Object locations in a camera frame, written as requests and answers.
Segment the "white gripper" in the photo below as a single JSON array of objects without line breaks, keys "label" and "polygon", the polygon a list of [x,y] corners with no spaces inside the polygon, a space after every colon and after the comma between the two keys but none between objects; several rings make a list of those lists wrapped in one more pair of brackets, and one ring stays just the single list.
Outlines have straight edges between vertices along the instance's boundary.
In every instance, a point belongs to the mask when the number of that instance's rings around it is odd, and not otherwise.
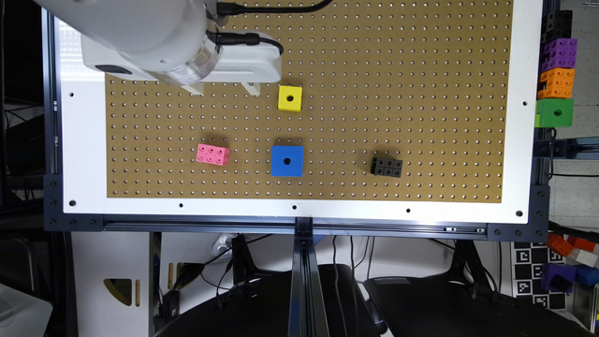
[{"label": "white gripper", "polygon": [[[82,61],[92,70],[130,81],[158,80],[155,75],[125,60],[117,51],[80,36]],[[201,80],[182,88],[192,95],[204,95],[203,82],[241,82],[249,95],[260,96],[259,83],[277,82],[282,77],[282,58],[277,47],[271,44],[256,46],[224,46],[214,69]]]}]

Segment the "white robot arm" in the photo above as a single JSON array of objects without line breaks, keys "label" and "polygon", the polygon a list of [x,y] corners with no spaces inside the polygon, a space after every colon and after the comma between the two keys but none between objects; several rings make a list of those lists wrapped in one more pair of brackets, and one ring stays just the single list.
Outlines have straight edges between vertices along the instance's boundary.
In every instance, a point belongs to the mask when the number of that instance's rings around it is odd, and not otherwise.
[{"label": "white robot arm", "polygon": [[259,95],[282,78],[282,49],[267,34],[226,31],[219,2],[38,0],[81,34],[83,63],[125,80],[157,80],[202,95],[206,82]]}]

